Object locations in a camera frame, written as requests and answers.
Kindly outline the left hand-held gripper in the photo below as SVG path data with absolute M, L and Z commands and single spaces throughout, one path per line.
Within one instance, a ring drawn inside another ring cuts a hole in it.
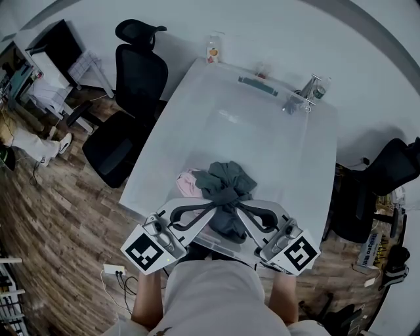
M 197 210 L 201 212 L 194 219 L 186 224 L 181 221 L 183 213 Z M 208 199 L 170 199 L 135 227 L 121 251 L 143 274 L 154 273 L 184 257 L 184 246 L 194 240 L 216 211 L 216 205 Z M 170 229 L 165 219 L 170 221 Z

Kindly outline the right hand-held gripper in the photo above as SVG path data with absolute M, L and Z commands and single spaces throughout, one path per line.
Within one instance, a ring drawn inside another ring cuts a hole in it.
M 278 203 L 241 201 L 236 214 L 259 247 L 263 266 L 297 276 L 320 254 L 309 231 L 299 228 Z

